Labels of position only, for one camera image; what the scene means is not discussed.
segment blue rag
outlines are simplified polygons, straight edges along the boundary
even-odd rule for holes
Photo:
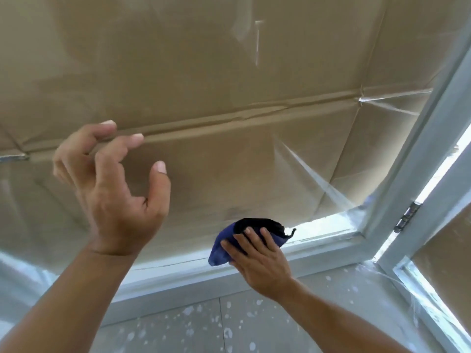
[[[221,231],[216,240],[214,242],[214,246],[212,247],[211,254],[209,255],[209,265],[211,266],[218,266],[223,265],[231,261],[230,255],[222,248],[221,241],[227,239],[229,243],[234,245],[239,251],[247,254],[239,245],[237,240],[233,237],[234,234],[242,234],[244,233],[245,228],[252,227],[253,230],[257,233],[257,235],[262,239],[263,243],[266,245],[265,239],[260,234],[261,228],[267,228],[270,232],[271,237],[275,241],[275,243],[281,247],[284,243],[287,242],[289,238],[294,235],[293,229],[291,235],[285,235],[285,227],[278,222],[275,222],[271,219],[263,219],[263,218],[244,218],[238,220],[235,223],[227,226],[223,231]]]

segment window hinge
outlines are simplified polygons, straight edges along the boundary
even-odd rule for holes
[[[406,210],[399,223],[394,227],[395,233],[400,233],[404,230],[405,226],[410,222],[412,217],[417,213],[422,204],[412,202],[409,208]]]

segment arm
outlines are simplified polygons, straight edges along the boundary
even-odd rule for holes
[[[165,164],[150,172],[149,197],[132,197],[120,161],[143,142],[120,136],[89,155],[116,124],[87,125],[57,149],[54,174],[71,185],[91,238],[38,303],[0,342],[0,353],[86,353],[118,287],[168,213]]]
[[[245,256],[229,242],[222,242],[238,269],[257,292],[278,302],[309,333],[324,353],[410,353],[401,344],[351,312],[313,295],[292,278],[288,261],[270,233],[262,228],[267,246],[251,229],[234,237]]]

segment hand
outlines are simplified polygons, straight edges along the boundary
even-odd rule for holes
[[[90,248],[100,254],[137,255],[169,212],[170,180],[165,163],[150,169],[148,197],[133,197],[121,161],[144,142],[142,134],[118,136],[95,156],[99,140],[116,133],[114,121],[83,126],[54,154],[54,175],[71,185],[91,225]]]
[[[284,295],[289,294],[289,287],[294,281],[288,261],[266,228],[262,228],[260,233],[267,246],[252,228],[248,227],[244,232],[250,241],[243,234],[234,234],[234,238],[247,255],[228,241],[221,242],[233,259],[229,264],[242,274],[252,289],[279,302]]]

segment forearm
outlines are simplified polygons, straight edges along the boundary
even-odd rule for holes
[[[293,280],[279,303],[324,353],[410,353],[372,324],[313,295]]]
[[[86,353],[135,256],[83,249],[0,343],[0,353]]]

